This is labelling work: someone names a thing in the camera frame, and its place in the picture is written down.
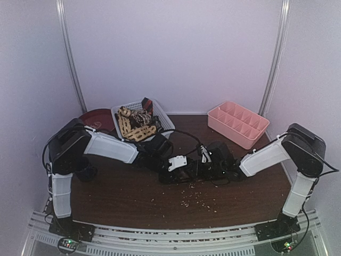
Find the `dark brown red patterned tie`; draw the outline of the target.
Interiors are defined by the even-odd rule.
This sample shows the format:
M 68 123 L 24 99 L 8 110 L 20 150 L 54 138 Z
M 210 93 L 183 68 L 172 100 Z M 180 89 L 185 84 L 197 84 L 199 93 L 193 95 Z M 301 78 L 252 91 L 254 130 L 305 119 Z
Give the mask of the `dark brown red patterned tie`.
M 189 175 L 188 171 L 180 170 L 178 172 L 178 178 L 181 182 L 188 182 L 191 179 L 191 176 Z

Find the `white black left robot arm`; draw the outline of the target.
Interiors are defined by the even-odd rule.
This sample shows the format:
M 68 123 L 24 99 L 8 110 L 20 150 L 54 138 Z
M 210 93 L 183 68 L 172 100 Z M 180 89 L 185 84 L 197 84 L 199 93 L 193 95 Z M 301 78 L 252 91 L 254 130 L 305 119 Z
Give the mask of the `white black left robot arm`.
M 42 153 L 42 159 L 49 161 L 42 163 L 51 182 L 49 193 L 57 230 L 65 237 L 71 237 L 77 231 L 76 224 L 69 219 L 72 215 L 71 180 L 73 174 L 83 171 L 80 165 L 86 155 L 141 164 L 160 175 L 173 175 L 175 170 L 189 166 L 190 160 L 186 156 L 165 156 L 173 146 L 165 133 L 155 133 L 142 141 L 126 140 L 86 126 L 75 118 L 52 136 Z

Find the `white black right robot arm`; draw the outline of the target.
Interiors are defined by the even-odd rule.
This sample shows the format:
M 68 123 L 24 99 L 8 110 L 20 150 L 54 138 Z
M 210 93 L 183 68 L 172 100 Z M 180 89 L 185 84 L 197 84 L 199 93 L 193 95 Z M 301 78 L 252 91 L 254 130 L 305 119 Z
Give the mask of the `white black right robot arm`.
M 294 226 L 293 218 L 304 208 L 305 201 L 322 175 L 326 164 L 325 153 L 326 143 L 322 138 L 293 123 L 285 133 L 263 148 L 253 150 L 239 160 L 230 160 L 229 168 L 221 172 L 244 179 L 287 160 L 296 165 L 298 173 L 281 210 L 283 216 L 273 224 L 273 231 L 282 236 Z

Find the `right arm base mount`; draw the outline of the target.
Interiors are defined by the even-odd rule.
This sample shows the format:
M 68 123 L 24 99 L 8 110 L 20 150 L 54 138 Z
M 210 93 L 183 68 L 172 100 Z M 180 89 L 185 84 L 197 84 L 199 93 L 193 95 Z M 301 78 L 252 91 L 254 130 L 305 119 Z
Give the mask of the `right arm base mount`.
M 282 212 L 274 221 L 254 226 L 258 241 L 271 241 L 272 248 L 278 253 L 289 253 L 295 245 L 293 233 L 301 230 L 297 217 L 289 217 Z

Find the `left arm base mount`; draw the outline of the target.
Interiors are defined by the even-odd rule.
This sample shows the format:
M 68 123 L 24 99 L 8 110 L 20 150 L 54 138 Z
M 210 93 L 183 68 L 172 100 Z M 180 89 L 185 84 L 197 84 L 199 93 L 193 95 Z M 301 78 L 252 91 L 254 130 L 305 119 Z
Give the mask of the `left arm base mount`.
M 60 236 L 56 246 L 61 254 L 71 255 L 86 246 L 85 242 L 93 240 L 94 225 L 75 222 L 72 216 L 66 218 L 57 218 L 55 214 L 52 216 L 48 230 L 50 233 Z

